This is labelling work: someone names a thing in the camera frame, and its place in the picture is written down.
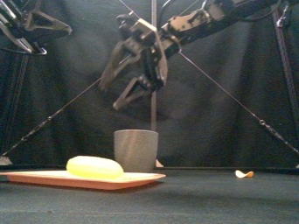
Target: yellow sponge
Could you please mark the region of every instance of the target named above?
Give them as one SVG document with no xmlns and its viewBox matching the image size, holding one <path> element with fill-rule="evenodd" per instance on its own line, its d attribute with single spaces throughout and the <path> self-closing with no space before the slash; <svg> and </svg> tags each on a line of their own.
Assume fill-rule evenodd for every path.
<svg viewBox="0 0 299 224">
<path fill-rule="evenodd" d="M 76 176 L 92 179 L 115 179 L 124 174 L 120 164 L 103 157 L 77 156 L 69 159 L 67 171 Z"/>
</svg>

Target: black backdrop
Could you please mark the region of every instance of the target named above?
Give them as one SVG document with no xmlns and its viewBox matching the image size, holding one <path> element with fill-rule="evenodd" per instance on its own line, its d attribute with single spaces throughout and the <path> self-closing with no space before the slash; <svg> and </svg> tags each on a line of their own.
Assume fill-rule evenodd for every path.
<svg viewBox="0 0 299 224">
<path fill-rule="evenodd" d="M 151 1 L 124 2 L 151 21 Z M 191 3 L 176 1 L 164 18 L 177 15 Z M 128 13 L 117 0 L 51 0 L 44 1 L 41 10 L 71 25 L 73 33 L 48 44 L 47 56 L 29 58 L 24 77 L 20 71 L 27 58 L 6 52 L 0 54 L 2 152 L 99 78 L 119 41 L 116 16 Z M 291 24 L 284 28 L 295 87 L 297 12 L 296 6 Z M 9 46 L 4 36 L 1 46 Z M 296 115 L 272 18 L 233 24 L 187 45 L 183 53 L 297 146 Z M 295 167 L 299 164 L 295 152 L 268 134 L 211 80 L 179 54 L 168 62 L 167 86 L 157 92 L 157 157 L 161 163 L 165 166 Z M 112 109 L 131 78 L 129 75 L 119 77 L 105 93 L 93 87 L 8 154 L 13 163 L 64 165 L 77 155 L 113 158 L 113 132 L 151 128 L 148 99 L 119 112 Z"/>
</svg>

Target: black table surface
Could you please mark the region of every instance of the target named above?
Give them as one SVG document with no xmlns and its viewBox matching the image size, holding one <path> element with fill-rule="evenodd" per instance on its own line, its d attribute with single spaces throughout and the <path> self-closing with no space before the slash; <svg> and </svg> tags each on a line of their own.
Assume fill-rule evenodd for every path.
<svg viewBox="0 0 299 224">
<path fill-rule="evenodd" d="M 299 223 L 299 176 L 155 170 L 165 178 L 116 191 L 0 183 L 1 223 Z"/>
</svg>

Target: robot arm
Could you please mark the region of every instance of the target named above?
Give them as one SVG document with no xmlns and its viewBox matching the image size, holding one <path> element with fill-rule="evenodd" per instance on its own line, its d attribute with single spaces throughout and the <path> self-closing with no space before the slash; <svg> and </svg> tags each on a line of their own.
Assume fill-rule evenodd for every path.
<svg viewBox="0 0 299 224">
<path fill-rule="evenodd" d="M 71 34 L 71 27 L 37 9 L 23 12 L 12 0 L 0 0 L 0 29 L 23 52 L 45 54 L 44 44 Z"/>
<path fill-rule="evenodd" d="M 172 17 L 157 31 L 141 18 L 124 15 L 117 18 L 123 40 L 117 43 L 107 69 L 101 75 L 100 89 L 105 90 L 124 68 L 139 65 L 144 73 L 129 82 L 113 107 L 120 109 L 131 101 L 165 85 L 167 59 L 196 39 L 209 36 L 233 25 L 257 11 L 277 5 L 283 0 L 215 0 L 187 16 Z"/>
</svg>

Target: gray cup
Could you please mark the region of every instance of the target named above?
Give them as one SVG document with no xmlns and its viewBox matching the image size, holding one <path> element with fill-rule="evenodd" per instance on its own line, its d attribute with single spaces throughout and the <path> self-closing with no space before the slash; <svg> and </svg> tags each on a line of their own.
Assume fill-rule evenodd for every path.
<svg viewBox="0 0 299 224">
<path fill-rule="evenodd" d="M 159 134 L 145 129 L 115 132 L 115 158 L 124 172 L 151 172 L 155 168 Z"/>
</svg>

